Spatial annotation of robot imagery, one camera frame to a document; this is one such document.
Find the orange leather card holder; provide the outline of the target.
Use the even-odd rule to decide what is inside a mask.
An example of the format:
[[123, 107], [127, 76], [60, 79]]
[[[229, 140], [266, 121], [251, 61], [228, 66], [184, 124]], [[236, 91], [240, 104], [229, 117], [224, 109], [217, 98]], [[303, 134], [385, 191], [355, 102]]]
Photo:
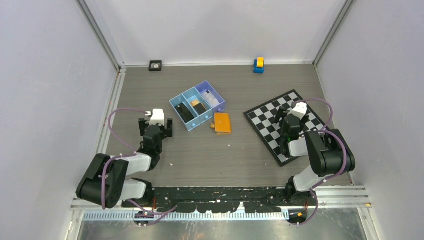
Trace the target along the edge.
[[232, 133], [230, 115], [224, 112], [214, 113], [214, 123], [210, 125], [217, 135], [229, 135]]

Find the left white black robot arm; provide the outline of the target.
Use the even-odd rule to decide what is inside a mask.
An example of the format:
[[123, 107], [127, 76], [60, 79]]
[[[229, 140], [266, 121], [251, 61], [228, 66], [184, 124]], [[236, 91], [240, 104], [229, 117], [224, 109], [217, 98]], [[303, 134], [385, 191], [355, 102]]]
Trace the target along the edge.
[[94, 156], [77, 189], [78, 199], [111, 209], [119, 201], [131, 200], [141, 207], [154, 202], [152, 183], [128, 176], [152, 171], [161, 159], [163, 140], [173, 137], [173, 119], [165, 125], [139, 119], [142, 141], [140, 148], [129, 155], [110, 156], [98, 153]]

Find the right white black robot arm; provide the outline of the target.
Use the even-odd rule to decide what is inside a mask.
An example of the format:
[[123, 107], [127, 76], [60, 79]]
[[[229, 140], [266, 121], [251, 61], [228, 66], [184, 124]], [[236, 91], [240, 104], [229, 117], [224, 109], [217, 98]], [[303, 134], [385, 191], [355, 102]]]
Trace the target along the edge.
[[280, 107], [275, 115], [273, 122], [280, 126], [280, 139], [276, 149], [287, 160], [307, 156], [309, 166], [288, 180], [281, 196], [269, 197], [273, 204], [281, 200], [299, 205], [310, 198], [316, 187], [352, 172], [356, 167], [355, 157], [341, 132], [326, 128], [304, 131], [308, 119], [307, 105], [304, 102], [298, 103], [292, 110]]

